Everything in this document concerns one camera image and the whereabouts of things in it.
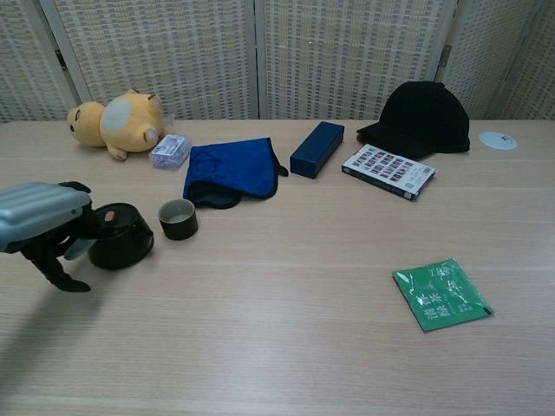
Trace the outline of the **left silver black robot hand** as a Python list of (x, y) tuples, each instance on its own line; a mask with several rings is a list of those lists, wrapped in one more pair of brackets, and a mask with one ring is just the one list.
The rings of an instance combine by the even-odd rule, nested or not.
[(58, 257), (75, 258), (109, 235), (92, 208), (91, 190), (77, 181), (30, 182), (1, 190), (1, 252), (17, 252), (59, 290), (90, 291), (67, 274)]

